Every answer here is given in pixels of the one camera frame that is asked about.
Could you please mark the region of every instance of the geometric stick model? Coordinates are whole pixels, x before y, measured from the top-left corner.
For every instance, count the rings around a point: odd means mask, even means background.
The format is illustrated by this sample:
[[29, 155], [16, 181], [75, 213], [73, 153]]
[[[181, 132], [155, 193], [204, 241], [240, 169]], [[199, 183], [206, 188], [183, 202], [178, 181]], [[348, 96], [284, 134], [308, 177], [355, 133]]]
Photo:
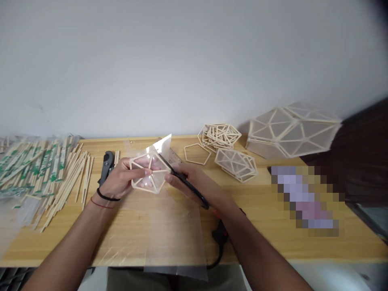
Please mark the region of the geometric stick model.
[[150, 176], [133, 179], [132, 187], [154, 194], [159, 194], [165, 182], [165, 175], [171, 172], [165, 162], [159, 158], [158, 153], [153, 151], [129, 159], [129, 167], [131, 170], [152, 169], [152, 174]]
[[241, 183], [258, 175], [255, 159], [236, 150], [219, 149], [215, 163]]
[[264, 158], [294, 158], [325, 152], [341, 119], [315, 105], [296, 102], [251, 120], [245, 148]]
[[[186, 148], [189, 148], [189, 147], [192, 147], [192, 146], [199, 146], [199, 147], [201, 147], [203, 150], [205, 150], [206, 152], [208, 152], [209, 153], [209, 155], [207, 156], [207, 158], [206, 158], [206, 160], [203, 162], [203, 163], [200, 163], [200, 162], [194, 162], [194, 161], [192, 161], [192, 160], [188, 160], [187, 159], [187, 153], [186, 153]], [[192, 162], [192, 163], [194, 163], [194, 164], [200, 164], [200, 165], [206, 165], [206, 163], [207, 163], [207, 161], [209, 160], [209, 158], [210, 158], [210, 156], [211, 156], [211, 152], [209, 152], [207, 149], [205, 149], [203, 146], [201, 146], [199, 143], [195, 143], [195, 144], [192, 144], [192, 145], [187, 145], [187, 146], [185, 146], [184, 148], [184, 151], [185, 151], [185, 159], [186, 159], [186, 162]]]
[[198, 134], [201, 146], [217, 152], [219, 148], [233, 149], [241, 133], [232, 125], [226, 123], [205, 124]]

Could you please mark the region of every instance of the translucent plastic panel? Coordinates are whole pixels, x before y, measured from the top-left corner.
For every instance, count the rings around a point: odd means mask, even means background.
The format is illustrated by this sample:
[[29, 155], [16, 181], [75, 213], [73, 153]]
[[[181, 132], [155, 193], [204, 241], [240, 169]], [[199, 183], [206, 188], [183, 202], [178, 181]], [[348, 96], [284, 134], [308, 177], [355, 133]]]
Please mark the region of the translucent plastic panel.
[[289, 116], [284, 110], [277, 108], [275, 109], [275, 114], [273, 115], [271, 119], [271, 123], [278, 123], [278, 122], [291, 122], [292, 117]]
[[244, 160], [239, 154], [236, 154], [233, 158], [233, 162], [239, 163], [239, 164], [245, 164]]
[[233, 162], [233, 163], [232, 163], [232, 166], [233, 166], [233, 171], [234, 171], [235, 173], [238, 173], [238, 172], [240, 172], [241, 170], [246, 169], [247, 166], [249, 166], [249, 165], [243, 166], [242, 164], [238, 164], [238, 163]]
[[262, 122], [262, 123], [266, 123], [266, 124], [267, 124], [267, 123], [270, 123], [271, 118], [272, 118], [274, 112], [275, 112], [275, 110], [271, 110], [271, 111], [269, 111], [269, 112], [267, 112], [267, 113], [264, 113], [264, 114], [262, 114], [262, 115], [259, 115], [259, 116], [256, 117], [255, 119], [256, 119], [257, 121]]
[[302, 122], [301, 124], [303, 126], [305, 137], [310, 137], [312, 135], [317, 134], [320, 131], [323, 131], [333, 126], [332, 123], [319, 123], [319, 122], [311, 122], [311, 121]]
[[305, 154], [309, 154], [312, 152], [321, 152], [322, 149], [317, 147], [316, 145], [313, 145], [312, 143], [305, 142], [303, 143], [299, 149], [296, 151], [296, 156], [303, 156]]
[[269, 127], [265, 127], [262, 130], [252, 133], [252, 136], [262, 138], [262, 139], [268, 139], [268, 140], [273, 139], [273, 136]]
[[315, 110], [315, 113], [321, 114], [323, 116], [326, 116], [326, 117], [330, 118], [331, 120], [333, 120], [335, 122], [341, 122], [342, 121], [337, 115], [335, 115], [333, 112], [330, 112], [328, 110], [318, 109], [318, 110]]
[[261, 141], [250, 141], [247, 145], [247, 150], [258, 154], [266, 159], [285, 158], [285, 154], [277, 148], [274, 143], [266, 143]]
[[274, 136], [278, 137], [290, 126], [290, 123], [289, 122], [278, 123], [278, 124], [272, 124], [270, 126], [272, 128], [272, 132]]
[[287, 108], [287, 109], [300, 118], [306, 118], [310, 113], [310, 111], [305, 109], [298, 109], [298, 108]]
[[215, 158], [216, 162], [223, 161], [223, 160], [229, 160], [229, 158], [225, 155], [225, 153], [222, 150], [219, 150], [217, 152], [217, 156]]
[[221, 167], [224, 167], [224, 168], [228, 169], [229, 171], [233, 172], [232, 162], [221, 161], [221, 162], [217, 162], [217, 164], [220, 165]]
[[301, 125], [298, 124], [292, 128], [283, 138], [282, 141], [291, 141], [291, 140], [301, 140], [303, 139], [303, 134], [301, 130]]
[[322, 133], [319, 133], [313, 137], [310, 137], [309, 140], [311, 140], [313, 143], [316, 143], [324, 148], [327, 148], [330, 146], [332, 139], [334, 138], [335, 133], [337, 132], [337, 128], [333, 127], [331, 129], [328, 129]]
[[223, 151], [223, 153], [229, 158], [229, 159], [232, 159], [233, 156], [235, 155], [235, 151]]
[[265, 124], [258, 122], [256, 120], [251, 120], [249, 134], [251, 135], [252, 133], [263, 129], [264, 127], [266, 127]]
[[292, 156], [301, 143], [301, 141], [281, 141], [279, 142], [279, 145], [283, 147], [284, 151], [288, 153], [288, 155]]

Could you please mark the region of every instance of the plastic film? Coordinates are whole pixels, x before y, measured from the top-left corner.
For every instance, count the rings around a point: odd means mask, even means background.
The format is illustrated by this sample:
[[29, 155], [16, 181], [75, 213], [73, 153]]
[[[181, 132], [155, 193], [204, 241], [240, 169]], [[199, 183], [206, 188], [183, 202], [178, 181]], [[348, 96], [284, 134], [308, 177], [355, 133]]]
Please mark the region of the plastic film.
[[[145, 150], [132, 148], [130, 141], [124, 143], [127, 157], [136, 157], [145, 153], [156, 151], [166, 160], [169, 159], [171, 135], [149, 146]], [[140, 263], [145, 272], [157, 272], [188, 276], [207, 281], [206, 256], [202, 240], [202, 228], [198, 205], [183, 198], [174, 200], [167, 188], [162, 188], [159, 195], [133, 189], [121, 201], [121, 211], [137, 211], [139, 219], [135, 223], [141, 229], [137, 234], [146, 234], [145, 261]], [[128, 224], [128, 228], [134, 228], [134, 224]], [[113, 232], [107, 234], [115, 238]], [[122, 266], [122, 260], [135, 256], [142, 247], [131, 248], [138, 244], [139, 236], [128, 237], [119, 245], [112, 242], [106, 247], [104, 264], [108, 266]]]

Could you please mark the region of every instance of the finger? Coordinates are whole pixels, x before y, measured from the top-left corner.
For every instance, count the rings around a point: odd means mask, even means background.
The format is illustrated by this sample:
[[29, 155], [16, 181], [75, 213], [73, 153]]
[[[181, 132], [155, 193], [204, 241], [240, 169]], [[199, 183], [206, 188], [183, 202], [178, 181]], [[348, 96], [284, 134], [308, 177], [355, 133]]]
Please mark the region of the finger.
[[122, 180], [133, 180], [133, 179], [139, 179], [144, 178], [152, 174], [151, 169], [135, 169], [135, 170], [127, 170], [127, 171], [121, 171], [120, 179]]
[[122, 164], [124, 166], [124, 169], [129, 170], [131, 168], [131, 166], [129, 165], [129, 158], [122, 158], [118, 163]]

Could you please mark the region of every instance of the black hair tie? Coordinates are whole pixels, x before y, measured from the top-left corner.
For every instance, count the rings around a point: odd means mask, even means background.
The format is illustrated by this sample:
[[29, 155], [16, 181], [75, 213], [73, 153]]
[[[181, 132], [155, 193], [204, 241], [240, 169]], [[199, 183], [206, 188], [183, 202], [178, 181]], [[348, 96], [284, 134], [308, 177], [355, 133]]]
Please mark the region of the black hair tie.
[[100, 188], [99, 188], [99, 187], [97, 188], [97, 194], [98, 194], [101, 198], [103, 198], [103, 199], [105, 199], [105, 200], [108, 200], [108, 201], [119, 201], [119, 199], [116, 199], [116, 198], [109, 198], [109, 197], [104, 196], [103, 194], [101, 194]]

